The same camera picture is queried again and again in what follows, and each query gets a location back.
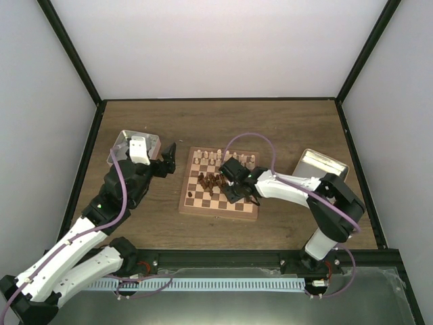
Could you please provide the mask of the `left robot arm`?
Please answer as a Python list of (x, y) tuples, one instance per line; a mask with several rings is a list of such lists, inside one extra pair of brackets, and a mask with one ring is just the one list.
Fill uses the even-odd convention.
[(153, 178), (175, 172), (177, 146), (171, 144), (156, 160), (149, 159), (146, 142), (138, 137), (124, 146), (128, 154), (122, 160), (116, 157), (117, 147), (110, 149), (112, 166), (98, 195), (67, 233), (26, 271), (1, 279), (5, 310), (12, 310), (21, 324), (48, 324), (60, 308), (93, 282), (137, 268), (137, 250), (124, 237), (88, 259), (85, 255), (129, 218)]

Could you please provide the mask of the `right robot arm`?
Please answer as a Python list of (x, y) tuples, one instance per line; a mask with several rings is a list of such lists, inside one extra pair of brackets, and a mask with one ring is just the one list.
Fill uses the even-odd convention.
[(249, 170), (234, 158), (224, 162), (219, 173), (226, 181), (222, 192), (230, 203), (247, 198), (258, 206), (261, 198), (274, 198), (310, 210), (317, 230), (300, 252), (301, 266), (307, 272), (319, 271), (330, 251), (361, 231), (359, 221), (365, 205), (333, 173), (323, 177), (294, 177), (264, 167)]

